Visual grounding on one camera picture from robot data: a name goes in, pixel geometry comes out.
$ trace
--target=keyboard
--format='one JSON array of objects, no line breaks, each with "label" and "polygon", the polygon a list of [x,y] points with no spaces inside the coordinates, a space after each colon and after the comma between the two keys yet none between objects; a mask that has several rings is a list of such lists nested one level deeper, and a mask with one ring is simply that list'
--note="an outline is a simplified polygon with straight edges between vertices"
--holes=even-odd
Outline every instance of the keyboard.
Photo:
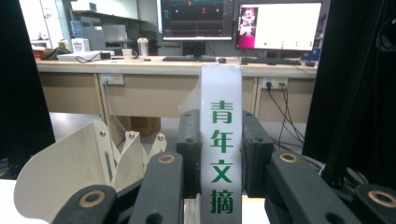
[{"label": "keyboard", "polygon": [[216,57],[213,56],[166,56],[163,58],[164,62],[215,62]]},{"label": "keyboard", "polygon": [[301,65],[301,63],[299,61],[282,59],[282,58],[242,58],[241,63]]}]

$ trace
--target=monitor screen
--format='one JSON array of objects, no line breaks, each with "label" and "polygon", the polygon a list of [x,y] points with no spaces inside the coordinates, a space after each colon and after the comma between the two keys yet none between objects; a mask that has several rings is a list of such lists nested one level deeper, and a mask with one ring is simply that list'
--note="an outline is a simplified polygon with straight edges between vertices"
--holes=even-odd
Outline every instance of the monitor screen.
[{"label": "monitor screen", "polygon": [[157,1],[163,40],[233,39],[233,0]]},{"label": "monitor screen", "polygon": [[240,4],[238,49],[312,50],[321,3]]}]

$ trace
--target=cup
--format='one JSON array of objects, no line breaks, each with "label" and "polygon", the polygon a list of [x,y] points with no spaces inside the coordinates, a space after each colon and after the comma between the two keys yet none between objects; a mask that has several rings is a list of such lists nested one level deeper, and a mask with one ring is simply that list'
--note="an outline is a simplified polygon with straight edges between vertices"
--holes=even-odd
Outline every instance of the cup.
[{"label": "cup", "polygon": [[126,63],[131,63],[132,62],[132,50],[131,49],[123,49],[122,50],[122,55],[123,55],[124,61]]},{"label": "cup", "polygon": [[146,38],[138,38],[137,45],[139,46],[139,56],[149,56],[149,41]]}]

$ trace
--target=power outlet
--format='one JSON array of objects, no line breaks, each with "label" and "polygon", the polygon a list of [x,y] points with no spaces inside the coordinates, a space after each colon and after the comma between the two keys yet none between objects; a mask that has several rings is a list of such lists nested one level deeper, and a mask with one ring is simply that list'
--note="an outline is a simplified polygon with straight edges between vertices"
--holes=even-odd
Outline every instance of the power outlet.
[{"label": "power outlet", "polygon": [[100,74],[100,82],[107,85],[124,85],[122,74]]},{"label": "power outlet", "polygon": [[286,77],[264,77],[262,79],[262,88],[267,88],[267,82],[271,82],[271,90],[282,90],[282,84],[284,84],[283,88],[288,87],[288,78]]}]

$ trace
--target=black monitor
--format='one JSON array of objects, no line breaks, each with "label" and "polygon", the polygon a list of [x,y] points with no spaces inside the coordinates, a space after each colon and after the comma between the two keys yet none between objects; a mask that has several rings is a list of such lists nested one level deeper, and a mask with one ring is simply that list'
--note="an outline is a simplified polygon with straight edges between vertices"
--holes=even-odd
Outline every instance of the black monitor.
[{"label": "black monitor", "polygon": [[163,41],[233,39],[233,0],[159,0],[157,12]]},{"label": "black monitor", "polygon": [[236,48],[312,50],[320,8],[320,2],[240,4]]}]

